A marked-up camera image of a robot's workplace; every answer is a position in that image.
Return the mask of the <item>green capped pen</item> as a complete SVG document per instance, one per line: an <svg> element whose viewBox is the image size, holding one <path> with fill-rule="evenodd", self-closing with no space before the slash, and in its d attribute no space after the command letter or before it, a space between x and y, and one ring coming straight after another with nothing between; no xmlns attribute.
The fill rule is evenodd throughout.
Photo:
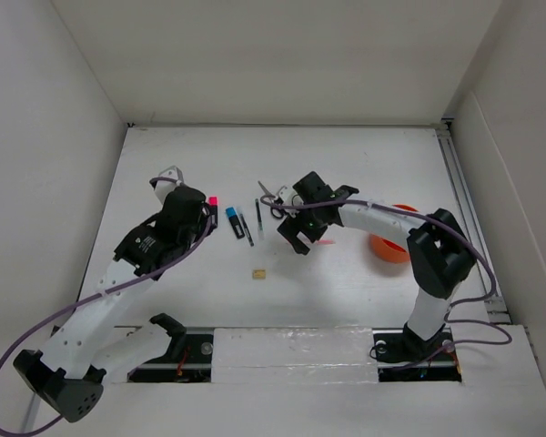
<svg viewBox="0 0 546 437"><path fill-rule="evenodd" d="M257 223L258 223L258 239L264 240L265 233L264 233L264 224L263 224L263 218L261 213L261 206L260 201L258 198L255 198L255 208L256 208L256 217L257 217Z"/></svg>

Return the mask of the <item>pink pen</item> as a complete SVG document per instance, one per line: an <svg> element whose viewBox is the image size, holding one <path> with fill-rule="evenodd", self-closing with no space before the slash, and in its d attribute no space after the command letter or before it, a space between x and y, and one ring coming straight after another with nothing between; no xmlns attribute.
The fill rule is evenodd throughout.
<svg viewBox="0 0 546 437"><path fill-rule="evenodd" d="M320 239L320 240L318 240L318 241L316 241L315 243L312 243L312 244L315 244L315 245L334 245L334 244L336 244L336 242L333 239Z"/></svg>

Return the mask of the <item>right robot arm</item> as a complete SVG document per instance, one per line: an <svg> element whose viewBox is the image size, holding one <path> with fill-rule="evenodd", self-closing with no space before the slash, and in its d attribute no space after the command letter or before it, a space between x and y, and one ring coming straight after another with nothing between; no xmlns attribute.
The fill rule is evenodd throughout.
<svg viewBox="0 0 546 437"><path fill-rule="evenodd" d="M439 208L420 218L413 210L364 200L357 188L332 188L314 171L274 196L270 206L284 212L278 233L300 255L331 225L368 232L408 254L418 295L401 333L374 346L378 361L421 361L442 345L451 300L475 264L449 211Z"/></svg>

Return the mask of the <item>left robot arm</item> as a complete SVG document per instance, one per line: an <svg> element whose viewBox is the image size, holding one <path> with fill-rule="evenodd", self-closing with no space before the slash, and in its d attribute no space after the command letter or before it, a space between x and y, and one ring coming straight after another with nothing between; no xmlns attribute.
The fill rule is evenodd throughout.
<svg viewBox="0 0 546 437"><path fill-rule="evenodd" d="M160 313L123 340L108 344L123 314L162 274L208 235L212 219L201 191L179 186L160 211L116 247L92 301L76 310L38 350L22 350L14 367L28 387L68 422L85 418L106 384L155 358L178 359L187 329Z"/></svg>

